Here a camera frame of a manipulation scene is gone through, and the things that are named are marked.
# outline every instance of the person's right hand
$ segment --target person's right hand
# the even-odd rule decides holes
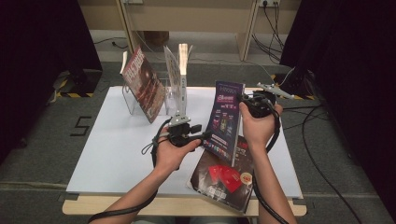
[[[268,115],[264,118],[256,119],[250,115],[248,106],[245,103],[239,103],[239,109],[242,114],[243,133],[247,139],[250,148],[263,148],[267,145],[275,130],[275,118]],[[281,105],[275,105],[275,110],[279,114],[282,113]]]

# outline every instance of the wall outlet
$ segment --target wall outlet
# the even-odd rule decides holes
[[[280,4],[280,0],[260,0],[259,7],[263,7],[264,1],[267,2],[267,7],[275,7],[276,3],[277,3],[277,6],[279,7],[279,4]]]

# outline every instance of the book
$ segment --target book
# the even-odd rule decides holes
[[[168,70],[171,93],[177,102],[177,110],[180,114],[186,114],[187,108],[187,63],[189,60],[188,44],[178,45],[178,57],[164,46],[166,67]]]
[[[206,130],[211,131],[203,147],[230,166],[234,166],[236,142],[239,134],[241,113],[237,93],[243,93],[245,84],[228,81],[216,81],[215,99]]]
[[[187,187],[238,212],[246,213],[253,191],[253,159],[246,139],[240,135],[237,139],[234,167],[204,150]]]
[[[165,89],[140,47],[134,51],[121,74],[148,121],[152,123],[163,106]]]

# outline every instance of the gray carpet floor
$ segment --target gray carpet floor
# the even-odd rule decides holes
[[[157,71],[165,70],[163,63],[153,66]],[[289,71],[280,66],[265,68],[270,74]],[[60,97],[47,105],[26,136],[27,146],[13,149],[1,164],[1,224],[87,222],[88,216],[64,215],[62,206],[65,188],[108,87],[123,83],[120,63],[103,63],[103,69],[93,97]],[[271,81],[258,65],[189,65],[189,86],[213,86],[215,80],[244,82],[247,87]],[[284,133],[308,209],[305,216],[298,217],[299,223],[358,223],[336,190],[363,223],[393,223],[365,173],[350,158],[326,108],[316,109],[303,126],[307,113],[320,101],[278,102],[285,108]],[[84,129],[75,128],[80,117],[87,117],[80,121],[80,125],[89,126],[86,134]]]

